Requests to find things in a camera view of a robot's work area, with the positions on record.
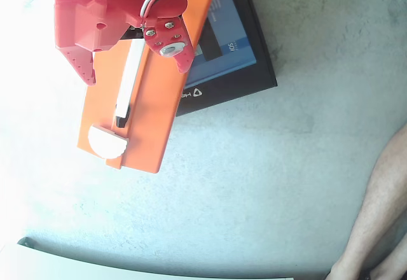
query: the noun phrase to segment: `red plastic part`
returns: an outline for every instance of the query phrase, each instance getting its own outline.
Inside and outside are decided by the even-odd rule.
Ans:
[[[96,84],[92,52],[109,50],[117,44],[130,25],[160,28],[163,20],[174,18],[177,26],[161,34],[162,46],[173,42],[169,32],[178,30],[187,48],[175,56],[180,72],[190,67],[194,58],[188,32],[181,16],[187,0],[159,0],[147,19],[139,16],[144,0],[55,0],[55,41],[87,85]]]
[[[171,29],[165,26],[165,24],[169,22],[174,24],[174,27]],[[148,30],[154,30],[156,34],[154,36],[145,36],[144,39],[150,49],[157,54],[160,54],[160,50],[170,43],[183,42],[185,44],[184,50],[174,56],[174,58],[177,61],[178,71],[181,73],[188,72],[191,68],[195,53],[184,20],[180,17],[160,19],[154,28],[146,28],[144,33]]]

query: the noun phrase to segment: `black box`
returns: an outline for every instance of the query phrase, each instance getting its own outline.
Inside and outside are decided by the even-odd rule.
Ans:
[[[220,1],[216,1],[221,7],[222,4]],[[214,78],[210,77],[210,80],[203,83],[199,83],[197,85],[192,83],[192,86],[188,86],[191,85],[188,84],[191,83],[190,78],[191,74],[193,73],[191,70],[191,74],[188,78],[186,86],[189,88],[186,88],[183,92],[183,97],[179,103],[177,116],[185,115],[186,113],[208,108],[238,97],[243,97],[245,95],[253,94],[255,92],[277,86],[272,62],[270,60],[270,54],[268,53],[263,31],[261,30],[252,0],[233,0],[233,3],[236,7],[238,17],[240,17],[240,22],[243,25],[245,34],[247,36],[246,42],[243,41],[243,43],[247,49],[248,40],[249,48],[251,46],[252,54],[254,55],[253,59],[255,58],[256,63],[224,75],[221,73],[220,76],[215,76]],[[204,56],[205,59],[203,59],[203,56],[201,55],[202,59],[206,60],[207,62],[214,62],[213,60],[216,57],[222,56],[221,54],[218,54],[219,52],[222,52],[221,49],[223,49],[224,52],[229,53],[228,50],[224,49],[225,47],[227,49],[227,45],[223,45],[222,47],[219,45],[214,45],[212,42],[213,39],[209,39],[213,35],[213,29],[211,29],[210,24],[207,21],[200,40],[202,49],[206,48],[209,50],[209,52],[207,52],[207,54]],[[229,43],[228,45],[231,49],[233,49],[235,45],[237,46],[237,44],[234,42]]]

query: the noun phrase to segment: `orange plastic part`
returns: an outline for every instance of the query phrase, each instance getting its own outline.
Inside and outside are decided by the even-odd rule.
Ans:
[[[194,48],[211,1],[188,0],[183,18]],[[131,41],[119,41],[109,51],[95,55],[98,84],[87,88],[78,147],[96,155],[88,142],[89,128],[96,124],[129,138],[126,152],[117,159],[106,160],[107,165],[157,173],[187,74],[179,73],[171,59],[146,47],[130,101],[130,118],[126,128],[117,128],[114,111],[130,44]]]

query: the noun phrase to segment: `white plastic strip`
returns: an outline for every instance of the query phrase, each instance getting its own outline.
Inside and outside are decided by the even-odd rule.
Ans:
[[[120,118],[126,117],[145,44],[144,39],[132,40],[132,45],[127,55],[126,66],[121,77],[119,95],[117,96],[115,115]]]

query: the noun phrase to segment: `logo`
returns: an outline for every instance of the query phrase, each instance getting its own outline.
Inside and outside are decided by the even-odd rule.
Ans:
[[[197,88],[193,91],[193,97],[200,97],[202,94],[202,91]]]
[[[183,94],[181,97],[182,98],[184,98],[184,97],[200,97],[201,95],[203,95],[202,91],[195,88],[194,91],[193,91],[193,94],[192,94],[192,92],[187,92],[187,93]]]

